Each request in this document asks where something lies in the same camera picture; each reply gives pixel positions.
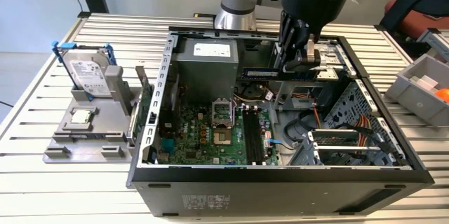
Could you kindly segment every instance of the red chair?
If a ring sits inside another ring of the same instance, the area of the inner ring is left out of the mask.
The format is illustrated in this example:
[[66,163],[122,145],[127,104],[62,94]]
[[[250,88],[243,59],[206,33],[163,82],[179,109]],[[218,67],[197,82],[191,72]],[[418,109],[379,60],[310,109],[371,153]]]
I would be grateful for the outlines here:
[[[395,0],[391,0],[386,4],[385,13],[394,3]],[[398,31],[412,39],[416,39],[427,28],[449,29],[449,17],[434,18],[411,10],[398,25]]]

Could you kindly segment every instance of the case label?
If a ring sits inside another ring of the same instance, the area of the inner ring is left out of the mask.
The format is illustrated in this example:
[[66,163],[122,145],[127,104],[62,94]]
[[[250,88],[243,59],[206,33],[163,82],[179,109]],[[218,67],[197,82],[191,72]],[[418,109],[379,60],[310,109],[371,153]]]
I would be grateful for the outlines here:
[[186,209],[227,209],[230,195],[182,195]]

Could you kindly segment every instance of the floor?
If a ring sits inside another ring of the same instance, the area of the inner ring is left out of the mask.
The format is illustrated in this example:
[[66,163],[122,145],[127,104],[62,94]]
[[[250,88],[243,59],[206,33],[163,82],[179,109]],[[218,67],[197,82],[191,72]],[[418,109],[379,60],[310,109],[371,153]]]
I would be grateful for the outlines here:
[[[0,101],[14,105],[21,93],[33,80],[49,53],[6,53],[0,52]],[[0,123],[9,113],[10,107],[0,104]]]

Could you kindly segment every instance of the green circuit board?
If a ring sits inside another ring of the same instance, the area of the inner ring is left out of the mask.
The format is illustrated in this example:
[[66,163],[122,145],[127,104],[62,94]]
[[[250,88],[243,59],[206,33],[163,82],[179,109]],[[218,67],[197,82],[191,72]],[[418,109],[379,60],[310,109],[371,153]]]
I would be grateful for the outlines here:
[[[211,128],[211,107],[183,106],[179,113],[178,134],[174,139],[174,153],[163,154],[157,159],[162,164],[177,165],[247,165],[243,119],[241,110],[234,111],[234,125],[231,129]],[[269,123],[266,111],[258,113],[263,125]],[[265,145],[265,133],[259,129],[259,139]],[[277,165],[275,147],[273,154],[266,157],[266,165]]]

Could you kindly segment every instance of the white wall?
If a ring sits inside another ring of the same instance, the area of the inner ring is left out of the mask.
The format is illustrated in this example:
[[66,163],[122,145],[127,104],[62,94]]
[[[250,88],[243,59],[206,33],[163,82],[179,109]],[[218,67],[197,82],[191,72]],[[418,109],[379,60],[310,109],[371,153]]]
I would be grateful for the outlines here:
[[74,23],[77,1],[0,0],[0,6],[0,51],[49,54],[50,42],[63,37]]
[[[335,20],[347,24],[377,24],[387,0],[346,2]],[[191,17],[193,13],[217,13],[219,0],[106,0],[114,14]],[[79,7],[75,0],[0,0],[0,51],[47,52],[53,40],[69,30]],[[257,7],[258,18],[278,19],[279,10]]]

